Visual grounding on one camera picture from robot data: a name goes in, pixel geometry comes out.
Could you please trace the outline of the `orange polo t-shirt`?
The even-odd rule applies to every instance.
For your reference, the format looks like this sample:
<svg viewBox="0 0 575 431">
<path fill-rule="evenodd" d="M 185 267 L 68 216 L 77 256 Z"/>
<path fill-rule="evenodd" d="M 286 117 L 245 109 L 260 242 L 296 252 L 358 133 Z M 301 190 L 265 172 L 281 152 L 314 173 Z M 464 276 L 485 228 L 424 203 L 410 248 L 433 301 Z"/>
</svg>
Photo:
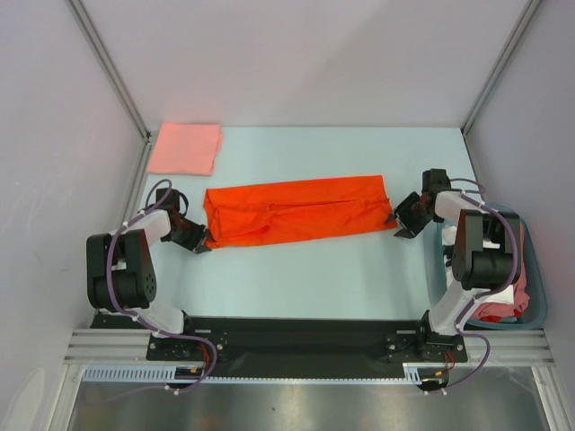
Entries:
<svg viewBox="0 0 575 431">
<path fill-rule="evenodd" d="M 208 189 L 211 249 L 374 233 L 397 227 L 380 175 Z"/>
</svg>

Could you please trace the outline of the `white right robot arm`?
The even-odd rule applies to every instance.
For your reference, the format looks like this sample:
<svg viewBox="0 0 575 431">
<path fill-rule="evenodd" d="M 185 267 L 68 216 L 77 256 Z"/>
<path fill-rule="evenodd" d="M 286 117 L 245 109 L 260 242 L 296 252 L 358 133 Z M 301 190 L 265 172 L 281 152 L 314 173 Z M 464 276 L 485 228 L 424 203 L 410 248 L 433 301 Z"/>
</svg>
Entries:
<svg viewBox="0 0 575 431">
<path fill-rule="evenodd" d="M 444 169 L 422 173 L 421 192 L 412 192 L 388 216 L 413 239 L 430 222 L 449 222 L 456 228 L 455 244 L 447 250 L 453 282 L 439 302 L 427 311 L 429 326 L 416 335 L 414 348 L 425 360 L 435 360 L 447 349 L 445 336 L 461 335 L 475 310 L 521 275 L 521 219 L 472 197 L 471 190 L 455 189 Z"/>
</svg>

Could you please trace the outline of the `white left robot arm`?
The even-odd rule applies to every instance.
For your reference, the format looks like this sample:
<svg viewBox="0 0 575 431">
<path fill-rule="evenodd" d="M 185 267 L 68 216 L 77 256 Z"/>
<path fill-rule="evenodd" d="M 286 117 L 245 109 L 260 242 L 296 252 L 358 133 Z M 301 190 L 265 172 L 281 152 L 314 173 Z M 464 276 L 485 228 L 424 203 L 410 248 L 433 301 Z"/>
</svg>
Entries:
<svg viewBox="0 0 575 431">
<path fill-rule="evenodd" d="M 156 298 L 157 280 L 151 247 L 171 242 L 194 254 L 209 251 L 211 232 L 187 218 L 189 201 L 171 187 L 154 191 L 134 219 L 112 233 L 86 240 L 87 296 L 96 310 L 130 318 L 161 337 L 178 358 L 193 356 L 198 336 L 187 329 L 187 314 Z"/>
</svg>

